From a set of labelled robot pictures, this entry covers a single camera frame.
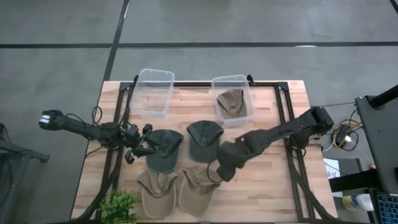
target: concrete floor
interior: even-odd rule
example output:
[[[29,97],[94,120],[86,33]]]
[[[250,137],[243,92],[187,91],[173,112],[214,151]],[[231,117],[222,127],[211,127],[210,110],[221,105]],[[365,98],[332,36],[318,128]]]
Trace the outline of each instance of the concrete floor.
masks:
[[[0,44],[111,43],[122,4],[0,0]],[[388,0],[131,0],[120,42],[397,41],[397,21]],[[0,49],[0,122],[14,142],[51,154],[47,164],[31,162],[12,223],[69,219],[87,141],[44,131],[37,122],[48,109],[89,121],[108,57],[109,49]],[[305,80],[311,105],[329,105],[396,85],[397,58],[398,47],[119,49],[110,79],[159,68],[177,80],[233,74]],[[327,110],[339,122],[354,106]],[[370,157],[363,131],[359,135]],[[364,169],[370,163],[359,149],[324,156],[360,158]],[[353,217],[345,212],[342,218]]]

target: clear plastic bin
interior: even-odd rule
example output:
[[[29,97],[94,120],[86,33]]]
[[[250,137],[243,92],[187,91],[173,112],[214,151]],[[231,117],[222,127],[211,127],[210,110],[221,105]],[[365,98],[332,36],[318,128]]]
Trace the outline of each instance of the clear plastic bin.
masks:
[[[239,126],[254,119],[256,116],[253,107],[253,100],[250,92],[249,82],[244,75],[230,75],[225,77],[216,77],[211,80],[211,87],[215,95],[214,102],[217,112],[217,118],[224,128]],[[217,97],[227,90],[243,90],[243,99],[246,105],[246,116],[240,118],[223,118],[218,106]]]
[[[165,120],[173,97],[174,73],[143,69],[132,94],[130,109],[142,119]]]

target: bottle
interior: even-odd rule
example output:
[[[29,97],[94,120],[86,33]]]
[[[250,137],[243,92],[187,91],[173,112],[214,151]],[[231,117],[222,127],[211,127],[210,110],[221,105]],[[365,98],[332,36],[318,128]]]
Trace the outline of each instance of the bottle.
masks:
[[[369,194],[346,195],[343,197],[343,205],[347,210],[373,211],[373,204]]]

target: wooden table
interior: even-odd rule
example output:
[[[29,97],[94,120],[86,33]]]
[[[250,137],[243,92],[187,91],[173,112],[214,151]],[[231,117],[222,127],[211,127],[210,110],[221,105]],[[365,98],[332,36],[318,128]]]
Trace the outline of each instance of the wooden table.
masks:
[[[104,82],[99,104],[104,115],[101,122],[113,120],[116,98],[120,82]],[[288,81],[294,114],[298,117],[309,109],[309,102],[303,81]],[[280,124],[275,90],[271,87],[252,87],[254,106],[257,118],[244,126],[225,129],[222,140],[232,141],[253,129],[268,129]],[[197,165],[188,155],[188,133],[186,127],[199,120],[216,121],[213,93],[209,87],[175,87],[174,95],[166,121],[144,121],[131,112],[130,123],[140,129],[150,123],[154,129],[173,129],[185,136],[180,145],[180,157],[176,173],[179,175],[177,189],[182,182],[182,170]],[[90,142],[88,152],[99,147],[96,141]],[[85,160],[80,184],[72,212],[72,218],[78,217],[94,199],[101,185],[106,150],[91,154]],[[322,153],[318,146],[307,148],[305,155],[310,188],[328,212],[337,217],[331,194]],[[136,159],[133,165],[122,162],[119,189],[132,190],[140,198],[140,187],[136,183],[139,174],[147,169],[145,157]],[[304,215],[307,209],[303,192],[300,192]],[[143,213],[142,205],[137,206],[140,221],[149,220]],[[238,169],[233,180],[223,182],[216,190],[206,214],[193,217],[183,212],[178,205],[174,213],[162,222],[294,222],[297,221],[292,187],[283,141],[276,141],[268,147],[263,155],[257,156]]]

